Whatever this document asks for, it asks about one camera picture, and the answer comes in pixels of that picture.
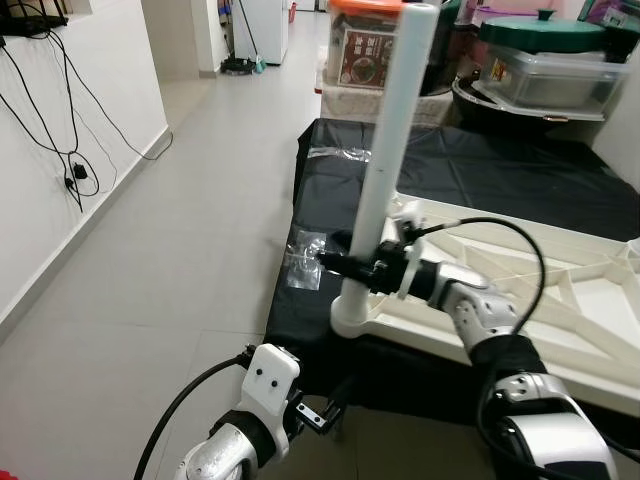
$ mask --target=green pot lid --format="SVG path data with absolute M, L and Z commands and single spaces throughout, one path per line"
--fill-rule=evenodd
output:
M 591 23 L 550 18 L 553 10 L 538 10 L 538 18 L 498 17 L 480 27 L 478 38 L 530 53 L 581 53 L 601 50 L 605 29 Z

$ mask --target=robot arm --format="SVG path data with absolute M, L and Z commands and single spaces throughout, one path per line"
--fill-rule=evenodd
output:
M 319 258 L 327 269 L 389 294 L 406 283 L 405 256 L 404 246 L 383 242 L 366 262 L 332 254 Z M 501 449 L 521 463 L 556 472 L 547 478 L 617 480 L 598 431 L 562 382 L 547 373 L 531 341 L 511 334 L 518 316 L 509 298 L 481 274 L 448 262 L 421 260 L 408 284 L 410 295 L 453 319 L 472 365 L 486 375 L 490 372 L 485 423 Z M 314 412 L 295 387 L 299 372 L 298 359 L 284 349 L 259 346 L 240 402 L 216 423 L 206 442 L 187 454 L 176 480 L 251 479 L 272 457 L 286 456 L 303 425 L 326 433 L 347 398 L 342 395 L 321 414 Z M 513 462 L 502 460 L 496 457 L 498 478 L 539 478 L 530 472 L 527 477 Z

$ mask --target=black cable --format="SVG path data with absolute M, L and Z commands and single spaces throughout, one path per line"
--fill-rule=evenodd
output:
M 76 69 L 75 65 L 71 61 L 71 58 L 69 58 L 67 53 L 64 51 L 62 47 L 63 45 L 62 39 L 60 38 L 60 36 L 53 30 L 51 30 L 50 33 L 54 37 L 53 39 L 54 43 L 56 43 L 56 45 L 58 45 L 58 47 L 62 50 L 62 53 L 64 54 L 65 59 L 69 62 L 69 65 L 71 65 L 71 69 L 73 70 L 73 73 L 76 75 L 76 78 L 78 79 L 80 84 L 85 88 L 85 90 L 89 93 L 89 95 L 91 95 L 91 98 L 93 98 L 93 100 L 96 102 L 96 104 L 98 105 L 98 108 L 100 109 L 104 117 L 111 124 L 111 126 L 116 130 L 116 132 L 118 132 L 118 134 L 120 135 L 124 143 L 129 147 L 129 149 L 131 149 L 131 151 L 135 152 L 136 154 L 140 155 L 140 157 L 144 158 L 145 160 L 152 160 L 152 161 L 158 160 L 164 154 L 164 152 L 166 152 L 173 144 L 173 133 L 171 133 L 171 136 L 169 138 L 169 143 L 167 144 L 167 146 L 164 149 L 162 149 L 162 151 L 158 153 L 155 157 L 147 157 L 146 155 L 139 152 L 133 145 L 131 145 L 131 142 L 129 142 L 129 140 L 124 135 L 124 133 L 122 133 L 122 130 L 116 125 L 116 123 L 111 119 L 109 114 L 105 111 L 104 107 L 102 106 L 102 103 L 100 103 L 100 100 L 98 100 L 96 95 L 91 91 L 91 89 L 84 82 L 84 80 L 78 73 L 78 70 Z
M 18 5 L 10 5 L 9 8 L 15 7 L 15 6 L 18 6 Z M 40 11 L 36 7 L 34 7 L 33 5 L 24 4 L 24 7 L 31 8 L 32 10 L 34 10 L 38 14 L 40 14 L 42 16 L 42 18 L 45 20 L 45 22 L 48 21 L 48 19 L 46 18 L 46 15 L 42 11 Z M 49 29 L 46 32 L 44 37 L 31 37 L 31 38 L 35 38 L 35 39 L 38 39 L 38 40 L 48 39 L 50 34 L 51 34 L 51 32 L 52 31 Z M 22 72 L 20 71 L 20 68 L 18 67 L 18 65 L 15 62 L 15 60 L 13 59 L 13 57 L 11 57 L 11 55 L 9 54 L 9 52 L 6 49 L 5 49 L 5 52 L 7 53 L 7 55 L 9 56 L 9 58 L 11 60 L 11 62 L 14 65 L 14 67 L 18 71 L 18 75 L 20 76 L 20 80 L 21 80 L 22 85 L 23 85 L 23 87 L 25 89 L 25 92 L 27 93 L 27 96 L 28 96 L 28 98 L 29 98 L 29 100 L 31 102 L 31 105 L 36 110 L 36 113 L 38 114 L 38 117 L 40 118 L 40 121 L 42 122 L 42 125 L 43 125 L 43 127 L 45 129 L 45 132 L 47 133 L 47 136 L 49 137 L 49 140 L 52 142 L 53 148 L 49 148 L 46 145 L 43 145 L 42 142 L 39 142 L 38 140 L 36 140 L 35 136 L 29 131 L 29 129 L 24 124 L 24 122 L 22 122 L 22 120 L 19 118 L 19 116 L 17 115 L 15 110 L 9 105 L 9 103 L 6 101 L 6 99 L 4 97 L 2 97 L 2 100 L 3 100 L 4 104 L 9 108 L 9 110 L 13 113 L 13 115 L 18 119 L 18 122 L 23 127 L 23 129 L 27 132 L 29 137 L 31 137 L 31 139 L 37 145 L 39 145 L 40 147 L 45 148 L 45 149 L 47 149 L 49 151 L 55 152 L 58 155 L 58 157 L 62 161 L 62 165 L 63 165 L 63 168 L 64 168 L 63 176 L 64 176 L 64 179 L 65 179 L 64 180 L 65 181 L 65 188 L 69 191 L 69 194 L 74 198 L 76 203 L 78 203 L 80 211 L 82 212 L 83 208 L 82 208 L 82 199 L 81 199 L 81 197 L 92 197 L 92 196 L 97 195 L 99 193 L 99 191 L 100 191 L 100 179 L 98 178 L 98 175 L 97 175 L 95 169 L 93 168 L 93 165 L 89 161 L 89 159 L 87 157 L 85 157 L 84 155 L 82 155 L 80 152 L 78 152 L 79 137 L 78 137 L 78 128 L 77 128 L 76 119 L 75 119 L 75 115 L 76 115 L 77 111 L 76 111 L 76 109 L 75 109 L 75 107 L 73 105 L 73 96 L 72 96 L 72 93 L 71 93 L 71 85 L 70 85 L 70 82 L 69 82 L 69 71 L 68 71 L 68 66 L 67 66 L 68 64 L 67 64 L 67 60 L 66 60 L 68 58 L 68 56 L 66 55 L 66 50 L 65 50 L 64 44 L 61 43 L 59 45 L 59 48 L 62 50 L 62 52 L 64 54 L 64 58 L 65 58 L 64 68 L 63 69 L 61 68 L 61 69 L 63 70 L 63 75 L 64 75 L 64 78 L 65 78 L 65 85 L 66 85 L 67 96 L 68 96 L 68 100 L 69 100 L 69 111 L 70 111 L 70 114 L 71 114 L 71 124 L 72 124 L 72 127 L 73 127 L 74 147 L 73 147 L 72 150 L 70 150 L 69 152 L 61 152 L 60 149 L 58 149 L 58 147 L 55 145 L 55 142 L 53 142 L 53 138 L 52 138 L 47 126 L 46 126 L 46 123 L 45 123 L 42 115 L 40 114 L 40 111 L 39 111 L 38 107 L 36 106 L 32 96 L 31 96 L 31 93 L 30 93 L 29 88 L 28 88 L 28 86 L 26 84 L 24 76 L 22 75 Z M 66 158 L 66 162 L 62 158 L 63 155 L 67 157 Z M 93 192 L 93 193 L 81 193 L 80 192 L 80 189 L 78 188 L 78 181 L 77 181 L 77 178 L 75 176 L 75 172 L 73 170 L 72 162 L 71 162 L 71 157 L 73 155 L 78 155 L 83 160 L 83 162 L 87 164 L 87 166 L 91 170 L 91 173 L 93 174 L 94 179 L 95 179 L 95 181 L 94 181 L 94 185 L 96 187 L 95 192 Z M 73 182 L 71 185 L 67 184 L 67 180 L 66 180 L 67 179 L 67 170 L 69 170 L 69 172 L 71 173 L 71 178 L 72 178 L 72 182 Z
M 45 21 L 47 21 L 46 15 L 44 14 L 43 11 L 40 11 L 39 9 L 37 9 L 36 7 L 34 7 L 33 5 L 29 5 L 29 4 L 24 4 L 25 7 L 30 8 L 32 10 L 34 10 L 35 12 L 37 12 L 39 15 L 41 15 Z M 157 160 L 158 158 L 160 158 L 160 156 L 162 156 L 162 154 L 164 154 L 164 152 L 166 152 L 169 147 L 171 147 L 171 145 L 173 144 L 173 133 L 171 134 L 169 143 L 167 144 L 167 146 L 158 153 L 158 155 L 156 155 L 155 157 L 147 157 L 145 155 L 143 155 L 142 153 L 140 153 L 137 149 L 135 149 L 131 143 L 127 140 L 127 138 L 125 137 L 124 133 L 122 132 L 122 130 L 120 130 L 120 128 L 115 124 L 115 122 L 111 119 L 111 117 L 109 117 L 109 115 L 106 113 L 104 107 L 102 106 L 102 104 L 100 103 L 100 101 L 98 100 L 98 98 L 95 96 L 95 94 L 91 91 L 91 89 L 87 86 L 87 84 L 84 82 L 84 80 L 80 77 L 80 74 L 78 73 L 78 70 L 76 69 L 75 65 L 73 64 L 73 62 L 71 61 L 71 58 L 69 57 L 69 55 L 66 52 L 66 48 L 64 46 L 64 42 L 62 41 L 62 39 L 60 38 L 60 36 L 54 32 L 53 30 L 49 29 L 44 37 L 33 37 L 35 39 L 38 40 L 44 40 L 47 39 L 50 42 L 50 45 L 53 48 L 53 45 L 55 44 L 61 51 L 63 54 L 63 59 L 64 59 L 64 69 L 63 69 L 63 74 L 65 77 L 65 83 L 66 83 L 66 89 L 67 89 L 67 95 L 69 98 L 69 109 L 71 112 L 71 121 L 72 121 L 72 125 L 73 125 L 73 132 L 74 132 L 74 143 L 75 143 L 75 147 L 71 152 L 60 152 L 57 147 L 55 147 L 54 145 L 54 149 L 50 149 L 47 148 L 45 145 L 42 145 L 41 142 L 38 142 L 35 139 L 35 136 L 31 134 L 31 132 L 29 132 L 28 128 L 24 125 L 24 123 L 21 121 L 21 119 L 17 116 L 17 114 L 15 113 L 15 111 L 8 105 L 8 102 L 6 102 L 6 100 L 4 98 L 2 98 L 2 100 L 4 101 L 5 105 L 7 105 L 7 107 L 10 108 L 10 110 L 12 111 L 12 113 L 14 113 L 14 116 L 16 118 L 18 118 L 18 121 L 20 122 L 20 124 L 23 126 L 23 128 L 25 129 L 25 131 L 27 131 L 27 133 L 29 134 L 29 136 L 32 138 L 32 140 L 34 140 L 38 145 L 40 145 L 43 148 L 47 148 L 50 151 L 54 151 L 56 153 L 58 153 L 59 155 L 67 155 L 67 164 L 68 164 L 68 168 L 71 171 L 71 175 L 73 178 L 73 185 L 72 186 L 67 186 L 67 189 L 70 192 L 75 192 L 78 195 L 78 199 L 80 199 L 80 197 L 84 196 L 84 197 L 91 197 L 94 195 L 97 195 L 100 192 L 100 180 L 95 172 L 95 169 L 93 168 L 93 166 L 91 165 L 91 162 L 89 162 L 89 160 L 82 154 L 80 154 L 77 149 L 78 149 L 78 130 L 77 130 L 77 125 L 76 125 L 76 119 L 75 119 L 75 115 L 79 115 L 79 113 L 77 112 L 77 110 L 75 109 L 74 105 L 73 105 L 73 97 L 72 97 L 72 93 L 71 93 L 71 86 L 70 86 L 70 82 L 69 82 L 69 73 L 68 73 L 68 65 L 71 65 L 71 68 L 74 72 L 74 74 L 76 75 L 76 77 L 78 78 L 78 80 L 80 81 L 80 83 L 82 84 L 82 86 L 87 90 L 87 92 L 91 95 L 91 97 L 93 98 L 93 100 L 96 102 L 96 104 L 98 105 L 98 107 L 100 108 L 101 112 L 103 113 L 103 115 L 105 116 L 105 118 L 109 121 L 109 123 L 113 126 L 113 128 L 118 132 L 118 134 L 120 135 L 120 137 L 124 140 L 125 144 L 132 150 L 134 151 L 136 154 L 140 155 L 140 157 L 146 159 L 146 160 Z M 55 52 L 54 52 L 54 58 L 56 60 L 56 63 L 58 64 L 58 66 L 60 67 L 60 63 L 58 62 L 57 57 L 55 56 Z M 89 128 L 89 126 L 87 125 L 87 123 L 80 118 L 82 123 L 85 125 L 85 127 L 87 128 L 87 130 L 89 131 L 89 133 L 93 136 L 94 140 L 96 140 L 96 142 L 98 143 L 98 146 L 100 147 L 100 149 L 105 153 L 105 155 L 107 156 L 107 159 L 109 161 L 109 163 L 111 164 L 112 168 L 115 171 L 115 176 L 114 176 L 114 181 L 112 183 L 111 188 L 113 188 L 113 185 L 115 185 L 115 182 L 117 180 L 117 175 L 118 175 L 118 169 L 117 167 L 114 165 L 114 163 L 111 161 L 111 157 L 108 154 L 108 152 L 105 150 L 105 148 L 102 146 L 102 144 L 98 141 L 96 135 L 93 133 L 93 131 Z M 94 175 L 95 178 L 95 186 L 96 186 L 96 190 L 93 193 L 90 194 L 85 194 L 85 193 L 80 193 L 79 189 L 78 189 L 78 184 L 77 184 L 77 179 L 75 178 L 74 172 L 73 172 L 73 168 L 71 167 L 71 155 L 73 154 L 77 154 L 78 156 L 80 156 L 84 162 L 89 166 L 91 172 Z M 63 163 L 63 167 L 65 168 L 65 173 L 64 176 L 66 178 L 67 175 L 67 165 L 65 165 L 64 160 L 61 158 L 61 161 Z
M 11 56 L 11 54 L 9 53 L 9 51 L 3 46 L 2 50 L 4 50 L 4 53 L 7 55 L 7 57 L 9 58 L 9 60 L 11 61 L 11 63 L 13 64 L 14 68 L 16 69 L 16 71 L 18 72 L 18 76 L 20 78 L 20 82 L 22 83 L 22 86 L 24 88 L 25 93 L 27 94 L 27 98 L 29 99 L 29 102 L 31 103 L 31 106 L 33 107 L 33 109 L 35 110 L 36 114 L 38 115 L 38 118 L 40 119 L 40 123 L 42 123 L 42 127 L 44 128 L 45 133 L 47 134 L 47 137 L 49 138 L 49 141 L 51 142 L 51 147 L 48 147 L 46 145 L 44 145 L 42 142 L 38 141 L 35 136 L 31 133 L 31 131 L 27 128 L 27 126 L 24 124 L 24 122 L 22 121 L 22 119 L 19 117 L 19 115 L 16 113 L 16 111 L 11 107 L 11 105 L 9 104 L 9 102 L 7 101 L 6 98 L 4 98 L 4 96 L 2 94 L 0 94 L 0 98 L 2 99 L 3 103 L 5 104 L 5 106 L 9 109 L 9 111 L 14 115 L 14 117 L 16 117 L 16 119 L 18 119 L 18 123 L 22 126 L 22 128 L 27 132 L 27 134 L 29 135 L 29 137 L 31 137 L 31 139 L 40 147 L 49 150 L 51 152 L 55 152 L 58 157 L 60 158 L 60 161 L 62 162 L 62 167 L 64 169 L 64 178 L 65 178 L 65 188 L 69 191 L 69 194 L 71 195 L 71 197 L 74 199 L 74 201 L 78 204 L 78 207 L 80 208 L 80 211 L 83 211 L 82 208 L 82 196 L 78 193 L 77 196 L 74 195 L 72 193 L 72 190 L 69 189 L 69 186 L 66 185 L 66 178 L 67 178 L 67 169 L 69 169 L 71 171 L 71 175 L 73 177 L 73 182 L 74 184 L 76 184 L 76 193 L 77 193 L 77 181 L 75 178 L 75 175 L 73 174 L 73 169 L 71 168 L 71 163 L 70 163 L 70 159 L 69 156 L 72 152 L 61 152 L 58 147 L 56 146 L 55 141 L 53 140 L 53 137 L 51 135 L 51 132 L 49 131 L 49 128 L 47 127 L 47 123 L 44 121 L 44 118 L 42 117 L 42 114 L 40 113 L 40 110 L 38 109 L 38 106 L 36 105 L 35 101 L 33 100 L 33 97 L 31 96 L 31 91 L 29 90 L 29 87 L 27 85 L 27 82 L 24 78 L 24 75 L 22 74 L 22 70 L 20 70 L 20 67 L 18 66 L 18 64 L 16 63 L 16 61 L 14 60 L 14 58 Z M 63 155 L 67 155 L 67 162 L 65 162 Z
M 224 362 L 221 362 L 198 375 L 198 377 L 196 377 L 191 383 L 189 383 L 189 385 L 182 389 L 182 391 L 178 394 L 178 396 L 176 396 L 173 402 L 171 402 L 169 408 L 167 408 L 167 410 L 162 414 L 162 417 L 160 417 L 160 420 L 158 420 L 156 427 L 153 429 L 153 432 L 149 437 L 149 441 L 142 451 L 142 456 L 138 461 L 138 467 L 136 468 L 136 473 L 133 476 L 133 480 L 142 480 L 142 478 L 144 477 L 144 471 L 147 468 L 147 464 L 149 463 L 149 459 L 151 458 L 153 449 L 156 446 L 156 443 L 158 443 L 160 435 L 162 435 L 162 431 L 167 426 L 167 423 L 169 423 L 169 420 L 178 409 L 180 404 L 184 401 L 184 399 L 187 398 L 189 394 L 198 387 L 198 385 L 200 385 L 212 375 L 215 375 L 216 373 L 224 370 L 225 368 L 231 367 L 232 365 L 240 365 L 244 360 L 246 360 L 246 358 L 246 353 L 243 352 L 234 358 L 225 360 Z
M 540 303 L 540 299 L 542 298 L 542 294 L 544 293 L 544 286 L 547 281 L 547 269 L 544 265 L 544 255 L 542 255 L 542 250 L 540 250 L 540 247 L 538 247 L 538 244 L 531 237 L 531 235 L 529 235 L 525 230 L 520 228 L 518 225 L 512 222 L 509 222 L 508 220 L 502 220 L 501 218 L 494 218 L 494 217 L 471 217 L 471 218 L 464 218 L 462 220 L 457 220 L 451 223 L 443 223 L 441 225 L 436 225 L 435 227 L 420 229 L 418 230 L 418 232 L 416 232 L 416 236 L 421 237 L 423 235 L 428 235 L 433 232 L 438 232 L 440 230 L 457 227 L 459 225 L 468 225 L 470 223 L 495 223 L 497 225 L 508 227 L 511 230 L 518 233 L 522 238 L 524 238 L 526 242 L 531 246 L 533 252 L 536 254 L 536 257 L 538 259 L 538 268 L 540 270 L 540 277 L 538 279 L 537 290 L 536 290 L 536 294 L 531 300 L 531 303 L 529 303 L 527 310 L 524 312 L 524 314 L 522 315 L 518 323 L 516 323 L 516 325 L 513 327 L 513 330 L 511 331 L 512 335 L 517 335 L 520 332 L 520 330 L 522 330 L 522 327 L 524 327 L 525 323 L 529 321 L 529 318 L 531 318 L 531 315 L 533 314 L 534 310 L 538 307 L 538 303 Z
M 630 460 L 633 460 L 636 463 L 640 463 L 640 455 L 632 452 L 631 450 L 624 447 L 622 444 L 616 442 L 613 438 L 611 438 L 610 436 L 602 432 L 600 432 L 600 436 L 604 439 L 605 442 L 607 442 L 607 445 L 609 445 L 611 448 L 616 450 L 618 453 L 620 453 L 621 455 L 624 455 L 625 457 L 627 457 Z
M 55 52 L 55 46 L 53 44 L 53 41 L 50 38 L 47 38 L 49 40 L 49 45 L 51 46 L 52 49 L 52 53 L 53 53 L 53 58 L 56 61 L 56 64 L 58 65 L 58 68 L 60 69 L 60 73 L 64 74 L 64 70 L 62 68 L 62 65 L 60 65 L 60 61 L 58 60 L 58 57 L 56 56 L 56 52 Z M 80 114 L 80 112 L 75 108 L 75 106 L 73 107 L 73 111 L 75 112 L 75 114 L 78 116 L 78 119 L 80 120 L 80 123 L 82 123 L 82 125 L 84 125 L 84 128 L 87 129 L 87 131 L 89 132 L 89 134 L 91 135 L 91 137 L 93 137 L 93 140 L 96 142 L 96 144 L 98 145 L 98 147 L 100 148 L 100 150 L 102 150 L 102 153 L 104 153 L 104 155 L 107 157 L 107 161 L 109 162 L 109 164 L 111 165 L 111 168 L 113 168 L 113 172 L 114 172 L 114 176 L 113 176 L 113 182 L 111 182 L 111 186 L 109 187 L 108 190 L 101 190 L 99 193 L 107 193 L 111 190 L 113 190 L 113 187 L 116 184 L 116 181 L 118 180 L 118 167 L 116 167 L 116 165 L 113 163 L 113 160 L 111 159 L 111 155 L 109 155 L 109 152 L 107 151 L 107 149 L 104 147 L 104 145 L 102 145 L 102 143 L 100 142 L 100 140 L 98 139 L 98 136 L 95 134 L 95 132 L 91 129 L 91 127 L 89 127 L 89 125 L 87 124 L 87 122 L 85 121 L 84 117 Z
M 535 311 L 535 309 L 537 308 L 538 304 L 540 303 L 540 299 L 542 298 L 542 295 L 544 293 L 544 286 L 546 283 L 546 267 L 544 264 L 544 256 L 542 255 L 542 251 L 540 250 L 540 247 L 538 247 L 538 244 L 535 242 L 535 240 L 522 228 L 520 228 L 518 225 L 509 222 L 507 220 L 502 220 L 500 218 L 494 218 L 494 217 L 472 217 L 472 218 L 465 218 L 462 220 L 457 220 L 451 223 L 444 223 L 441 225 L 436 225 L 434 227 L 429 227 L 429 228 L 425 228 L 425 229 L 421 229 L 418 232 L 416 232 L 416 235 L 418 237 L 423 236 L 423 235 L 428 235 L 429 233 L 433 233 L 433 232 L 437 232 L 440 230 L 445 230 L 448 228 L 453 228 L 453 227 L 457 227 L 460 225 L 467 225 L 467 224 L 471 224 L 471 223 L 494 223 L 497 225 L 502 225 L 505 227 L 510 228 L 511 230 L 515 231 L 516 233 L 518 233 L 522 238 L 524 238 L 527 243 L 531 246 L 531 248 L 533 249 L 534 253 L 536 254 L 536 257 L 538 259 L 538 266 L 540 268 L 540 276 L 538 279 L 538 285 L 537 285 L 537 289 L 536 289 L 536 294 L 534 295 L 533 299 L 531 300 L 531 302 L 529 303 L 529 306 L 527 308 L 527 310 L 525 311 L 525 313 L 522 315 L 522 317 L 520 318 L 520 320 L 518 321 L 518 323 L 516 323 L 516 325 L 514 326 L 513 330 L 511 331 L 511 334 L 514 338 L 516 335 L 518 335 L 518 333 L 520 332 L 520 330 L 522 330 L 522 327 L 524 327 L 524 325 L 529 321 L 529 319 L 531 318 L 531 315 L 533 314 L 533 312 Z M 505 352 L 509 350 L 509 345 L 507 345 L 507 348 L 505 349 Z M 477 404 L 477 410 L 476 410 L 476 428 L 478 429 L 478 432 L 480 433 L 480 436 L 482 437 L 483 441 L 491 448 L 491 450 L 495 453 L 497 453 L 498 455 L 500 455 L 504 460 L 517 465 L 520 468 L 523 468 L 525 470 L 528 470 L 530 473 L 536 474 L 539 477 L 542 478 L 547 478 L 549 480 L 581 480 L 577 477 L 574 477 L 572 475 L 566 475 L 560 472 L 555 472 L 553 470 L 549 470 L 546 468 L 542 468 L 539 467 L 533 463 L 529 463 L 529 462 L 525 462 L 524 460 L 516 457 L 515 455 L 513 455 L 511 452 L 507 451 L 506 449 L 504 449 L 501 445 L 499 445 L 498 443 L 496 443 L 491 436 L 489 435 L 489 432 L 487 431 L 487 428 L 484 424 L 484 411 L 485 411 L 485 402 L 489 396 L 489 393 L 491 391 L 491 389 L 493 388 L 493 385 L 495 383 L 495 373 L 497 370 L 497 362 L 494 361 L 493 365 L 491 366 L 491 368 L 489 369 L 489 372 L 487 373 L 486 376 L 486 380 L 484 382 L 484 384 L 482 385 L 482 388 L 480 389 L 480 398 L 478 400 L 478 404 Z

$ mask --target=black tablecloth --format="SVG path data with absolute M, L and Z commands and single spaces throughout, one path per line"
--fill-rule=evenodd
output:
M 373 125 L 326 119 L 303 134 L 289 244 L 300 230 L 330 235 L 353 227 L 367 163 L 348 158 L 365 157 L 362 150 L 371 148 L 372 139 Z M 416 129 L 398 190 L 616 240 L 640 236 L 636 192 L 575 142 L 532 145 L 454 128 Z M 329 236 L 327 250 L 340 250 Z M 354 404 L 472 422 L 479 379 L 471 368 L 379 338 L 336 336 L 329 308 L 341 278 L 323 272 L 319 289 L 305 290 L 287 286 L 287 273 L 283 266 L 265 342 L 301 358 L 306 393 L 328 395 L 357 373 Z M 625 421 L 599 408 L 590 413 L 595 421 L 605 415 L 609 425 Z

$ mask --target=white plastic frame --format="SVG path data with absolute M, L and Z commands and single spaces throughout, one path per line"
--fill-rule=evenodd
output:
M 486 212 L 398 195 L 395 209 L 420 201 L 429 225 Z M 502 215 L 529 232 L 546 257 L 542 302 L 526 331 L 550 373 L 576 398 L 640 417 L 640 256 L 626 244 Z M 383 239 L 395 239 L 387 221 Z M 422 258 L 467 265 L 491 278 L 524 311 L 538 267 L 528 245 L 505 227 L 472 224 L 430 235 Z M 468 363 L 448 316 L 424 301 L 370 295 L 360 334 L 373 334 Z

